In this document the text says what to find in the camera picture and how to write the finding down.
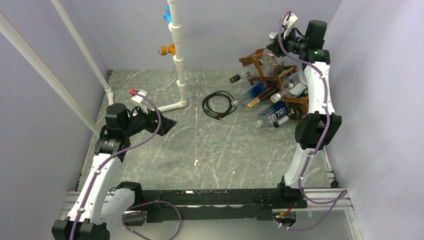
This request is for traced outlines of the clear bottle green label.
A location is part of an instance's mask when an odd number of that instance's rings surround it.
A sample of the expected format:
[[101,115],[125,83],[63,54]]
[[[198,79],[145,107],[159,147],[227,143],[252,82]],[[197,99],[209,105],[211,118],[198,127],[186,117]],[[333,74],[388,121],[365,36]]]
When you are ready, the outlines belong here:
[[284,71],[284,57],[276,55],[266,46],[262,53],[262,72],[266,77],[280,75]]

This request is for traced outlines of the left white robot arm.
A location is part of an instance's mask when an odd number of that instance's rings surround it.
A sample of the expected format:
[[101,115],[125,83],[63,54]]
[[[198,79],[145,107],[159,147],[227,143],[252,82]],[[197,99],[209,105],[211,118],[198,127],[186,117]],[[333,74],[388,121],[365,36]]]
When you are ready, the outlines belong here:
[[89,176],[64,220],[56,220],[51,232],[55,240],[108,240],[118,217],[127,209],[137,210],[144,203],[140,183],[122,182],[111,200],[106,201],[111,181],[121,167],[127,151],[132,149],[130,137],[142,131],[152,136],[166,135],[177,125],[161,112],[129,110],[123,103],[107,107],[105,125],[94,148]]

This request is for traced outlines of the clear bottle white cap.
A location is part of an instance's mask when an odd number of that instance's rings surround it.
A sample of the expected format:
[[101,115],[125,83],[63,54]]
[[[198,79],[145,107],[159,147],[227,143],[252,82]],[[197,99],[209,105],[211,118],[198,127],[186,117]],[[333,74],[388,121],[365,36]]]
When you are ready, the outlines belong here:
[[281,90],[270,97],[272,103],[277,103],[283,97],[296,98],[308,88],[308,82],[303,71],[297,71],[282,81]]

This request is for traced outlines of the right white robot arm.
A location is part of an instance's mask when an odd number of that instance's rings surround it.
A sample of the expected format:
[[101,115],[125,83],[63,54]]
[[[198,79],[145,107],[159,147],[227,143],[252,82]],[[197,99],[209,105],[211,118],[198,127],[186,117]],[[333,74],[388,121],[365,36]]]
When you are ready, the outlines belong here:
[[296,22],[293,13],[282,17],[274,42],[267,46],[277,56],[301,63],[307,82],[308,110],[295,128],[296,151],[283,176],[284,185],[291,189],[303,187],[310,163],[331,142],[342,124],[342,117],[336,114],[331,100],[331,57],[324,49],[327,23],[311,20],[305,34],[301,35],[295,27]]

